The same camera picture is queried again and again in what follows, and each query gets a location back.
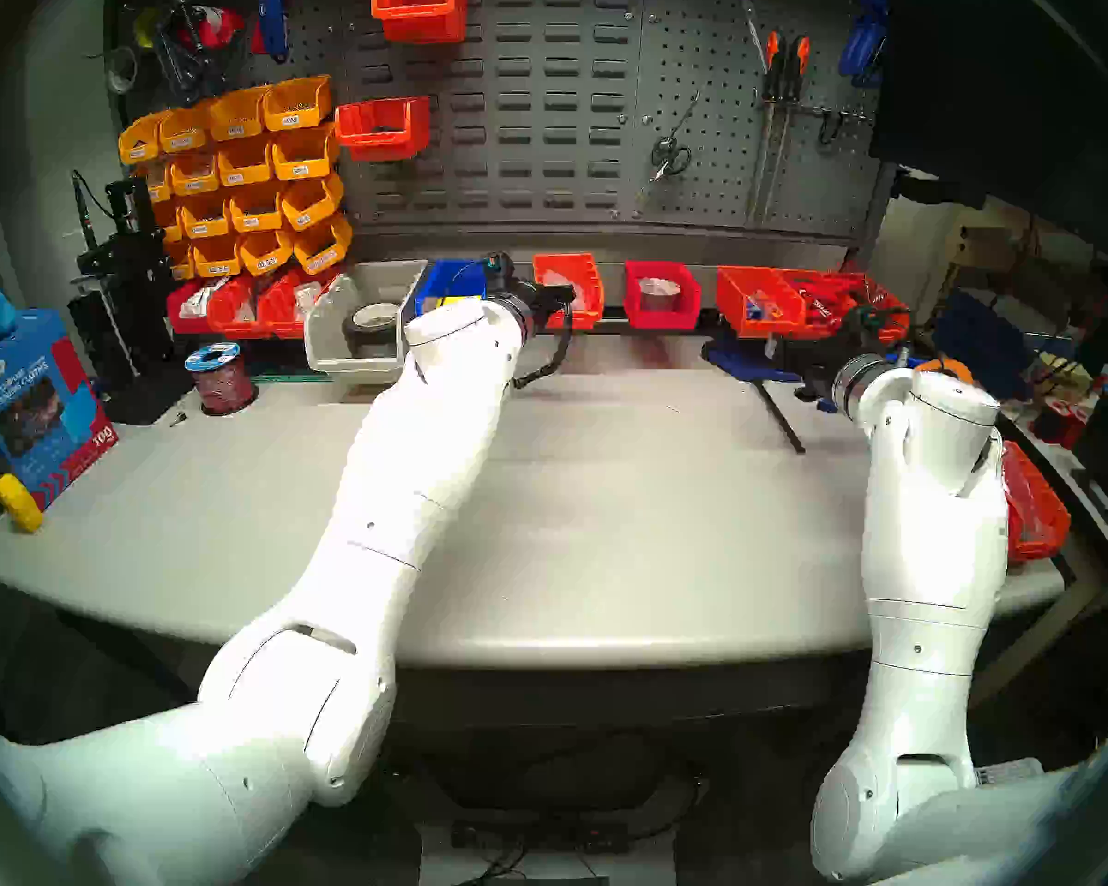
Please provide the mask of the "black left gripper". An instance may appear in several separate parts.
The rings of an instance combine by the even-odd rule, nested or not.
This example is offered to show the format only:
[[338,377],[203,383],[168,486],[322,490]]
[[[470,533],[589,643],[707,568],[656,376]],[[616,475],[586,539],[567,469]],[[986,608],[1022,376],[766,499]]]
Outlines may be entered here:
[[578,297],[575,285],[545,285],[541,282],[522,282],[522,306],[526,312],[522,321],[529,333],[547,327],[550,318],[563,316],[563,303],[574,303]]

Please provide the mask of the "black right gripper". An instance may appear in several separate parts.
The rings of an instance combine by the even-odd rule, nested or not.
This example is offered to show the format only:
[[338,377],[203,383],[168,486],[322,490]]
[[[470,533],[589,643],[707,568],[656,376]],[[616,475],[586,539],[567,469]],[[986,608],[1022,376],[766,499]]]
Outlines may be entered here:
[[800,365],[799,401],[813,404],[822,412],[843,412],[843,405],[837,400],[837,375],[844,363],[809,363]]

